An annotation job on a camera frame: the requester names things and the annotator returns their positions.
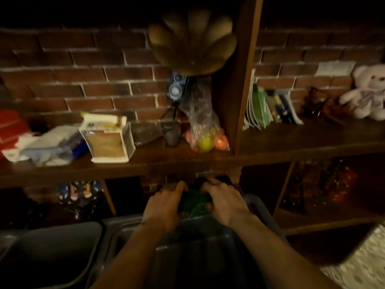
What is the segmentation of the pale patterned rug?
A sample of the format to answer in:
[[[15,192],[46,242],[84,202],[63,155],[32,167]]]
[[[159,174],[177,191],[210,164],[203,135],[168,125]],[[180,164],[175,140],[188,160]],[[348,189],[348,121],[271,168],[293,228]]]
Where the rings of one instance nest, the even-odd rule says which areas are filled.
[[[342,289],[385,289],[385,227],[378,225],[341,264],[320,270]]]

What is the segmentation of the dark plastic tub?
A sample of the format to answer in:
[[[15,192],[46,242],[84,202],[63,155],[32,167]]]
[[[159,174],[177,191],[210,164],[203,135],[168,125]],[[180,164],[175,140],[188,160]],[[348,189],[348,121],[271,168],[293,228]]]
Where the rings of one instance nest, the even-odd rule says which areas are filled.
[[[156,248],[143,289],[272,289],[250,252],[210,214],[184,218]]]

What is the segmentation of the colourful patterned bag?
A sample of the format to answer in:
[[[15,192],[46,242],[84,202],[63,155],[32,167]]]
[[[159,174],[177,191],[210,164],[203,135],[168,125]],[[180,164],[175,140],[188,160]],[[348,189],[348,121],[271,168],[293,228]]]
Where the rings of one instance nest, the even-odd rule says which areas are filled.
[[[63,205],[84,207],[104,197],[102,184],[99,181],[75,181],[57,186],[59,202]]]

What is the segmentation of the white paper label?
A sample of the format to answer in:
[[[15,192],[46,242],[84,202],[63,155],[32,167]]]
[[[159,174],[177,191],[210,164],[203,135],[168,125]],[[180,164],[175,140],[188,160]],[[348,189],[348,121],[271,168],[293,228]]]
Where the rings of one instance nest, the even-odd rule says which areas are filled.
[[[342,77],[350,76],[356,62],[354,61],[330,61],[318,63],[315,77]]]

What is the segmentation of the metal sink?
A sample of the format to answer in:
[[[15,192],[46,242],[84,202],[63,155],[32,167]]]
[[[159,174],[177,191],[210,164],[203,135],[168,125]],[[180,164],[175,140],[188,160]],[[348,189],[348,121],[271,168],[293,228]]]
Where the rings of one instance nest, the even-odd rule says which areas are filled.
[[[90,289],[96,282],[141,222],[142,214],[113,217],[101,221],[104,231],[85,289]]]

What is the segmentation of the dark wooden shelf unit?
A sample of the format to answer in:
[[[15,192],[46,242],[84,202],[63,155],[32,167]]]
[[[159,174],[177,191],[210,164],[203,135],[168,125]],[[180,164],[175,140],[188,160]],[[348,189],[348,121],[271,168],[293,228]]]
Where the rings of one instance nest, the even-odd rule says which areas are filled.
[[[0,188],[16,188],[35,185],[64,183],[65,181],[98,180],[103,184],[117,184],[123,179],[150,178],[167,173],[192,173],[211,169],[237,168],[240,166],[265,166],[283,164],[303,159],[322,157],[385,153],[385,122],[353,121],[346,126],[305,119],[302,126],[277,125],[266,131],[238,131],[235,135],[236,115],[241,114],[241,98],[245,101],[248,85],[242,74],[246,66],[251,67],[252,57],[264,59],[262,49],[256,45],[273,44],[278,35],[286,34],[290,48],[268,49],[274,56],[290,56],[294,50],[295,36],[310,41],[306,35],[325,33],[326,46],[336,46],[341,58],[367,58],[359,52],[378,52],[385,46],[385,0],[0,0],[0,81],[8,83],[9,94],[14,99],[28,97],[30,102],[21,102],[24,111],[36,130],[45,130],[59,124],[80,120],[80,111],[86,110],[85,102],[78,111],[38,112],[32,101],[41,98],[33,93],[48,86],[71,86],[75,82],[106,84],[108,75],[102,74],[101,64],[86,65],[79,69],[67,68],[1,68],[18,65],[24,67],[17,55],[37,57],[48,55],[42,45],[82,45],[75,42],[75,35],[81,35],[87,44],[93,44],[92,53],[97,50],[99,40],[102,52],[118,55],[118,40],[112,35],[127,36],[129,57],[143,47],[141,32],[149,21],[160,17],[166,11],[184,12],[187,9],[208,7],[218,13],[229,13],[235,23],[243,25],[241,37],[242,53],[235,56],[213,78],[214,108],[229,138],[237,144],[231,151],[194,153],[182,142],[176,148],[167,148],[160,139],[139,147],[129,163],[94,164],[90,153],[82,155],[70,165],[52,168],[38,168],[33,163],[11,164],[0,162]]]

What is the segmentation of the red box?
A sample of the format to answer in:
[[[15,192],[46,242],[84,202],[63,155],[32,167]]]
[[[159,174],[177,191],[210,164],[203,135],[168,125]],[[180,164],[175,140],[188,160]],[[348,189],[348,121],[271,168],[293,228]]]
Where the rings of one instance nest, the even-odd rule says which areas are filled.
[[[31,131],[29,124],[16,110],[0,109],[0,161],[3,150],[16,148],[19,137]]]

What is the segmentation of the red patterned dark bag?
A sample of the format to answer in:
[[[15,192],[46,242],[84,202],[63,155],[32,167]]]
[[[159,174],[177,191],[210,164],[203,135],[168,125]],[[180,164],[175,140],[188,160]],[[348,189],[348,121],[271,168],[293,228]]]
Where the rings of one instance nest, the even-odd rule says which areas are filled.
[[[341,158],[296,162],[279,208],[310,216],[312,209],[344,202],[358,178],[358,173]]]

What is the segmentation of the grey transparent packet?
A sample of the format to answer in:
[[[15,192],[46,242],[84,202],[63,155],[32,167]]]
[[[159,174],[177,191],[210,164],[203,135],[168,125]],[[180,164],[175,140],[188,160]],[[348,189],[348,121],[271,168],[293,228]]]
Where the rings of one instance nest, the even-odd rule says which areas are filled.
[[[132,122],[130,125],[135,147],[153,142],[162,137],[160,122]]]

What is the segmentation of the person's right hand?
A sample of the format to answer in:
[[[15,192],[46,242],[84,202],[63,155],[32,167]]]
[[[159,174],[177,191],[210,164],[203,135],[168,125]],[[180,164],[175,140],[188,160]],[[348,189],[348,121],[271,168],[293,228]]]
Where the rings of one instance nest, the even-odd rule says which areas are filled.
[[[222,225],[233,228],[238,220],[249,216],[249,211],[243,197],[232,185],[218,179],[211,179],[218,185],[218,193],[208,204],[210,214]]]

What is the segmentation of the white and tan carton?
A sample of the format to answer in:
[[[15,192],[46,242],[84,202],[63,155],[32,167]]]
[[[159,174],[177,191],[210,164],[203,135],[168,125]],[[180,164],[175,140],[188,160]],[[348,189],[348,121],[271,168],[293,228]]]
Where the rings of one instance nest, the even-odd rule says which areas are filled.
[[[126,116],[83,113],[79,132],[95,164],[128,163],[136,147]]]

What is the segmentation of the dark brown figurine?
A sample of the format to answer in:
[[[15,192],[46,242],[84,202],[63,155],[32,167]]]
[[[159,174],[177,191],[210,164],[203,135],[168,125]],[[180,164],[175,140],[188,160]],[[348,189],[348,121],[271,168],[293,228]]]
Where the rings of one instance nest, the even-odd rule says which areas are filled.
[[[327,121],[345,126],[343,118],[349,114],[347,103],[340,104],[338,98],[331,97],[330,93],[311,86],[301,107],[302,114],[316,121]]]

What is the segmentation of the white crumpled plastic bag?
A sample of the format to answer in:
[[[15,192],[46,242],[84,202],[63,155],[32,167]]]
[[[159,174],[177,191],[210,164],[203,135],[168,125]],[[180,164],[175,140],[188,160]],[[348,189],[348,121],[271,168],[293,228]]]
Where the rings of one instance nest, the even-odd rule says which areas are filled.
[[[57,126],[39,134],[25,132],[0,146],[0,157],[12,163],[31,161],[37,167],[64,166],[89,151],[78,126]]]

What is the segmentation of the row of books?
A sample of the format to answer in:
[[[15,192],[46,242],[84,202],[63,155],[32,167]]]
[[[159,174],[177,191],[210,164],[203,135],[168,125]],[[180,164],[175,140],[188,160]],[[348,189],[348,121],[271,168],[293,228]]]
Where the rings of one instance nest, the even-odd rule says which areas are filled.
[[[250,85],[242,130],[266,129],[272,123],[304,125],[293,106],[289,91],[265,89],[259,86],[251,70]]]

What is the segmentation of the grey plastic basin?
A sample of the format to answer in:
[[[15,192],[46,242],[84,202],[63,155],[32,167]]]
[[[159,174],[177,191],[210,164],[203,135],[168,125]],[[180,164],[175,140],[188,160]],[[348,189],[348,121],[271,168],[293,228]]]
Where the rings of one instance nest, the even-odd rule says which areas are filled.
[[[15,235],[0,255],[0,289],[84,289],[102,233],[86,222]]]

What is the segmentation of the pumpkin-shaped brown ornament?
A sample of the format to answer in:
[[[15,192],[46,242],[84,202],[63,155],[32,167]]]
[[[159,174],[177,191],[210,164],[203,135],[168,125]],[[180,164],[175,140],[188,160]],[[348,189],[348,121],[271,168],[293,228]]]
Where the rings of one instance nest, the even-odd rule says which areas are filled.
[[[149,47],[164,67],[184,76],[206,76],[224,67],[237,47],[233,19],[210,9],[167,13],[147,28]]]

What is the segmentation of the clear plastic bag of fruit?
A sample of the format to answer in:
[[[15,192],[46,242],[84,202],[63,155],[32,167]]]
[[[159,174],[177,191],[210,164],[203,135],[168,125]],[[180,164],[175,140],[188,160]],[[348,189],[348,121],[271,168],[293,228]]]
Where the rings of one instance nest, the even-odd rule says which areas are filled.
[[[194,152],[229,151],[229,140],[214,111],[211,83],[202,77],[189,77],[179,105],[190,127],[184,133]]]

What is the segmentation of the green leafy vegetable bunch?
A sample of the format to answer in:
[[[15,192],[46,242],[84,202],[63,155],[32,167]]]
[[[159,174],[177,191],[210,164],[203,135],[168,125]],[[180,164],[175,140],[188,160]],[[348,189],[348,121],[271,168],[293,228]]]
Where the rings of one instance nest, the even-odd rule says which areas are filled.
[[[196,189],[184,191],[178,205],[177,213],[183,218],[196,218],[209,213],[208,204],[212,203],[209,193]]]

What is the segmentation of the person's right forearm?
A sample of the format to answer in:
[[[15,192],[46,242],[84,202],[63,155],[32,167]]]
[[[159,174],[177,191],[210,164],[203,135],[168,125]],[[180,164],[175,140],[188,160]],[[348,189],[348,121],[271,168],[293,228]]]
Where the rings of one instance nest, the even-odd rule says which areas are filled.
[[[256,215],[236,213],[228,225],[243,241],[273,289],[342,289]]]

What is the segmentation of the person's left forearm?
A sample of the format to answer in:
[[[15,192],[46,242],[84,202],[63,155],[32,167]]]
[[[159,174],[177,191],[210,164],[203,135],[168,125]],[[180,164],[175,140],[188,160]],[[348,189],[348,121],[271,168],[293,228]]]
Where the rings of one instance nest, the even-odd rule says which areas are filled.
[[[178,216],[144,220],[90,289],[141,289],[158,244],[179,223]]]

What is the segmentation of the white teddy bear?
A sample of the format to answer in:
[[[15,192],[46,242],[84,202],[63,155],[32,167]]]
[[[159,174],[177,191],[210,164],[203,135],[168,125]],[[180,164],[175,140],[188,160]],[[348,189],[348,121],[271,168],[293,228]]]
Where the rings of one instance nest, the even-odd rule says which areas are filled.
[[[385,121],[385,64],[363,65],[352,73],[353,90],[339,97],[339,104],[348,104],[354,118]]]

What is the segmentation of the person's left hand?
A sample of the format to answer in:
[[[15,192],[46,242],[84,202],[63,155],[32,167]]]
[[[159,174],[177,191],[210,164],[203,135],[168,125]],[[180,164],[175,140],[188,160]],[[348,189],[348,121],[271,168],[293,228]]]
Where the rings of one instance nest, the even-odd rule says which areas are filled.
[[[163,187],[150,197],[145,207],[142,223],[160,229],[163,233],[171,232],[180,223],[177,213],[179,202],[171,201],[171,190],[177,184]]]

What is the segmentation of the dark small cup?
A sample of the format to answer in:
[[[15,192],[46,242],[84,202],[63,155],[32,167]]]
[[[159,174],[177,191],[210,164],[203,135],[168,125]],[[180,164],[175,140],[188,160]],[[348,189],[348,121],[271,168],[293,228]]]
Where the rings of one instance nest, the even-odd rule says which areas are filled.
[[[164,145],[176,147],[180,142],[181,123],[178,121],[164,122],[161,124]]]

